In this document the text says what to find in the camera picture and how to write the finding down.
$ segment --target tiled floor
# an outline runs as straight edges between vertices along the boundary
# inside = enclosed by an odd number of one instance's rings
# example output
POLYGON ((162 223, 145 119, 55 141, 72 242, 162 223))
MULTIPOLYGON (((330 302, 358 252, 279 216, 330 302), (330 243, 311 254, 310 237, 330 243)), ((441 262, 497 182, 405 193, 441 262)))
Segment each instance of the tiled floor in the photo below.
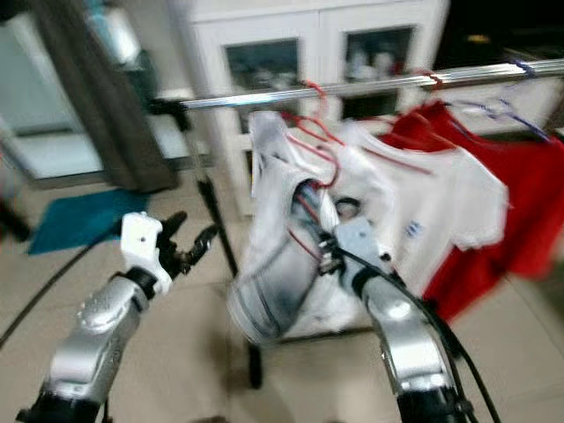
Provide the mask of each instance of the tiled floor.
MULTIPOLYGON (((186 210, 178 236, 187 246, 210 222, 190 183, 152 198, 149 212, 164 218, 186 210)), ((249 223, 240 221, 228 186, 218 193, 227 230, 241 256, 249 223)), ((38 222, 53 198, 108 189, 103 184, 20 193, 19 207, 38 222)), ((74 250, 28 257, 26 245, 1 245, 0 330, 74 250)), ((100 245, 71 270, 0 352, 0 421, 13 421, 37 393, 57 340, 92 290, 122 268, 116 243, 100 245)), ((117 423, 188 423, 225 415, 234 423, 397 422, 398 414, 377 339, 358 335, 282 345, 264 351, 265 379, 247 384, 245 342, 225 306, 230 273, 216 242, 173 291, 157 299, 131 340, 111 395, 117 423)), ((531 284, 510 277, 454 324, 492 391, 502 420, 564 421, 564 281, 531 284)), ((490 421, 467 372, 480 421, 490 421)))

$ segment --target curtain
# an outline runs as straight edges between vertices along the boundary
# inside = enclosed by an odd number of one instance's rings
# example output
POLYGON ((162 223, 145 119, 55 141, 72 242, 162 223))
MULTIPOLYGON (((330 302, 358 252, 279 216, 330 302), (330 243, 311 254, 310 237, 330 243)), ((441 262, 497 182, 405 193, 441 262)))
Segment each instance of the curtain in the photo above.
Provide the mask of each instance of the curtain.
POLYGON ((108 181, 139 192, 177 186, 176 174, 162 156, 133 87, 85 22, 83 2, 28 3, 108 181))

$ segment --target white t-shirt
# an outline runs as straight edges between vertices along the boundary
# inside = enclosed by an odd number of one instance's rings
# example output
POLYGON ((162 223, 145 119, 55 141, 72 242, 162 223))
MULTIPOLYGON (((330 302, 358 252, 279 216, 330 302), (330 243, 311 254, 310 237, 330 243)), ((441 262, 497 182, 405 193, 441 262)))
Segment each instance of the white t-shirt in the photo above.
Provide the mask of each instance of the white t-shirt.
POLYGON ((381 252, 390 254, 413 293, 424 293, 453 246, 472 249, 502 239, 508 189, 465 149, 399 150, 352 121, 338 137, 363 148, 379 179, 390 185, 391 210, 363 213, 377 222, 381 252))

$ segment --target teal mat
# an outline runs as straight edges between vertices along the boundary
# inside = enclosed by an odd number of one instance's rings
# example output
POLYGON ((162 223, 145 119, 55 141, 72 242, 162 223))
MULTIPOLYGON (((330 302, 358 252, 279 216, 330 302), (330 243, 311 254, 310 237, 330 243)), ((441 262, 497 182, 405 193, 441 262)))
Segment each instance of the teal mat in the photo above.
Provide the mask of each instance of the teal mat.
POLYGON ((87 245, 124 214, 144 211, 148 201, 148 195, 122 189, 55 200, 43 214, 27 254, 87 245))

